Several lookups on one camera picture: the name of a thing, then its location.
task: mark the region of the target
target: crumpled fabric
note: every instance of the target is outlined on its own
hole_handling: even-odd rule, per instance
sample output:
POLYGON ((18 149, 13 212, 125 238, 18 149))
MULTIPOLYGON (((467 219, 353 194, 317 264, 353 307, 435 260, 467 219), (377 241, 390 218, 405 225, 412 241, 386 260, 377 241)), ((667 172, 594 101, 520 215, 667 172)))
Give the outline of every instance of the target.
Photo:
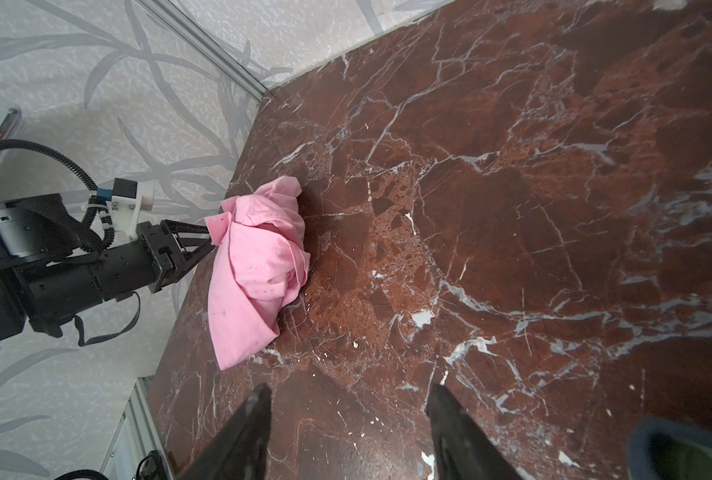
POLYGON ((209 333, 220 370, 265 348, 278 336, 279 310, 297 298, 311 255, 303 249, 298 213, 302 189, 280 177, 253 195, 222 201, 205 218, 217 255, 209 283, 209 333))

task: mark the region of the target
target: black strap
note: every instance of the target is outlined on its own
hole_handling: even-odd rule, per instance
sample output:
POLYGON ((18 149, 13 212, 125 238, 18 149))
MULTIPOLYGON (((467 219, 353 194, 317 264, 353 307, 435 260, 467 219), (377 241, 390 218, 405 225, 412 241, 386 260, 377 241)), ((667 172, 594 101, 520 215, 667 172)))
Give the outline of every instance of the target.
POLYGON ((140 318, 140 295, 138 295, 137 292, 132 293, 134 293, 137 297, 137 312, 135 312, 135 316, 132 317, 132 321, 130 321, 130 324, 125 326, 120 332, 110 333, 108 335, 98 335, 92 337, 87 341, 84 341, 84 321, 81 319, 80 316, 74 315, 73 325, 76 327, 76 330, 79 331, 79 346, 94 345, 95 343, 101 343, 107 340, 115 339, 122 333, 129 332, 135 325, 137 325, 137 320, 140 318))
POLYGON ((36 215, 43 216, 50 222, 62 226, 72 234, 77 235, 82 242, 92 246, 95 252, 102 251, 102 240, 100 237, 87 225, 82 224, 66 212, 54 210, 38 201, 32 200, 21 200, 17 202, 17 206, 30 210, 36 215))

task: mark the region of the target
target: gray wall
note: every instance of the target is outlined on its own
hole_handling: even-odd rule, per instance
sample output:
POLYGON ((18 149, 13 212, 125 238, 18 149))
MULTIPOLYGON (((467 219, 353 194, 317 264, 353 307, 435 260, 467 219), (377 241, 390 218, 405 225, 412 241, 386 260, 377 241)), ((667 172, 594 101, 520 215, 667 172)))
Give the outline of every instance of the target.
MULTIPOLYGON (((22 107, 27 138, 101 183, 152 180, 153 215, 215 212, 257 104, 131 0, 0 0, 0 95, 22 107)), ((12 152, 0 200, 63 192, 80 215, 82 183, 51 159, 12 152)), ((30 331, 0 343, 0 478, 99 468, 134 379, 151 375, 187 287, 150 295, 131 332, 76 348, 77 335, 30 331)), ((134 299, 82 315, 89 336, 118 331, 134 299)))
POLYGON ((270 87, 452 0, 170 1, 270 87))

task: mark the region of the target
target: pink shirt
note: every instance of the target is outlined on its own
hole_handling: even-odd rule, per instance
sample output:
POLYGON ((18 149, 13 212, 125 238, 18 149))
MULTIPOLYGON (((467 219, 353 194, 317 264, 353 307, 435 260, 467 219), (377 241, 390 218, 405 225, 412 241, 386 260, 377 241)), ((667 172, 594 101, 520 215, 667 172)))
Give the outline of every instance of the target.
POLYGON ((278 311, 297 298, 311 255, 303 250, 297 178, 280 177, 253 195, 222 201, 205 218, 217 255, 209 283, 209 333, 220 370, 278 336, 278 311))

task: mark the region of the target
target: green object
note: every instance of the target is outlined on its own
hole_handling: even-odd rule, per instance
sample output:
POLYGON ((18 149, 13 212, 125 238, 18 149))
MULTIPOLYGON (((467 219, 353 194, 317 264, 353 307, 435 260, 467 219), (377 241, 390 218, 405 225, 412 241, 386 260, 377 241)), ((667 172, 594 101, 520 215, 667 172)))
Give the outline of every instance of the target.
POLYGON ((712 448, 659 434, 652 438, 650 454, 662 480, 712 480, 712 448))

